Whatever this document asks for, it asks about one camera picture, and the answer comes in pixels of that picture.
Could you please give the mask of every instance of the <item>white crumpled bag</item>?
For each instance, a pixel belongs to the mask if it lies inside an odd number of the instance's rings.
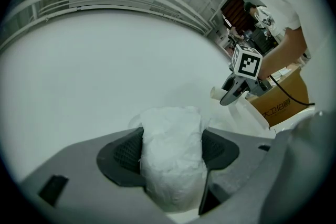
[[[199,207],[207,174],[202,159],[205,124],[199,109],[153,108],[141,113],[140,120],[140,170],[147,194],[165,212]]]

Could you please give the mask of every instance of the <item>fiducial marker cube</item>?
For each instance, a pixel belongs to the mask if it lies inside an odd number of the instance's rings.
[[[262,58],[262,55],[256,49],[236,45],[232,57],[234,73],[241,77],[257,80]]]

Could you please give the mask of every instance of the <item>black cable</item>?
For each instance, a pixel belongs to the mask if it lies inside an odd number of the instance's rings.
[[[283,91],[290,99],[292,99],[293,101],[299,103],[299,104],[302,104],[302,105],[306,105],[306,106],[311,106],[311,105],[315,105],[315,103],[311,103],[311,104],[306,104],[306,103],[302,103],[298,100],[296,100],[295,98],[293,98],[292,96],[290,96],[285,90],[283,87],[280,86],[279,83],[277,83],[277,81],[272,77],[270,76],[271,80],[281,89],[281,91]]]

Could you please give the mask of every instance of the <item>cardboard box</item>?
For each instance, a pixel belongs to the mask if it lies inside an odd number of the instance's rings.
[[[309,103],[307,87],[300,76],[298,65],[288,66],[291,71],[281,77],[278,83],[295,99]],[[247,99],[268,121],[270,127],[283,122],[307,108],[291,100],[278,86],[274,86],[264,95]]]

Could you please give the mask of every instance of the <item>white plastic bag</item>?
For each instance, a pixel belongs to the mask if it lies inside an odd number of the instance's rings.
[[[199,110],[153,108],[140,114],[144,128],[141,175],[147,194],[165,212],[199,207],[206,165],[202,159],[205,124]]]

